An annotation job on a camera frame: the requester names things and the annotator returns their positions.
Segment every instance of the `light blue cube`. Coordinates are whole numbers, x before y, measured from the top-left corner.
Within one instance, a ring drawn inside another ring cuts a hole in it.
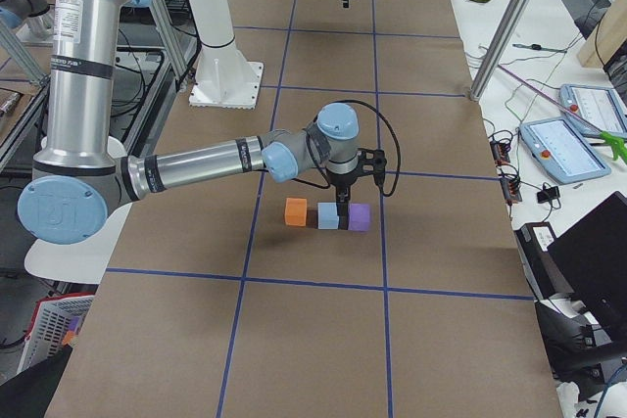
[[[337,229],[340,225],[340,217],[337,215],[335,203],[317,204],[317,228]]]

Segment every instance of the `purple cube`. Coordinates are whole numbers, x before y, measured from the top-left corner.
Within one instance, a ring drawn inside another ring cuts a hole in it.
[[[349,205],[349,230],[367,232],[370,229],[370,205]]]

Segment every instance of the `label sticker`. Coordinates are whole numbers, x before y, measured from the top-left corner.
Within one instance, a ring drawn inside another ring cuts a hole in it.
[[[547,252],[549,250],[549,245],[555,240],[551,230],[549,230],[549,227],[534,227],[533,231],[536,234],[536,239],[538,239],[540,248],[543,252]]]
[[[57,0],[55,5],[55,41],[80,43],[82,0]]]

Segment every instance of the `blue joint cap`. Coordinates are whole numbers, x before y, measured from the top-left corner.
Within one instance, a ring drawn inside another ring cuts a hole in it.
[[[360,133],[357,113],[346,103],[329,103],[317,114],[317,127],[331,139],[348,141]]]
[[[0,8],[0,21],[9,29],[17,28],[22,24],[22,19],[13,12]]]
[[[38,178],[18,199],[24,228],[53,244],[81,242],[98,232],[107,220],[107,204],[92,186],[69,176]]]
[[[298,163],[285,144],[272,142],[262,150],[262,159],[274,181],[283,183],[298,176]]]
[[[136,7],[139,9],[145,9],[146,7],[150,7],[150,4],[153,0],[129,0],[124,4],[125,7]]]

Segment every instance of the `cardboard table surface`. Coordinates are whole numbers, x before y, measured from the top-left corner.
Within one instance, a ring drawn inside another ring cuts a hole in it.
[[[560,416],[450,0],[229,3],[239,49],[265,62],[259,103],[181,95],[158,153],[357,98],[399,135],[397,194],[354,187],[366,233],[286,227],[286,197],[333,191],[261,173],[135,204],[47,416]],[[385,126],[357,111],[392,169]]]

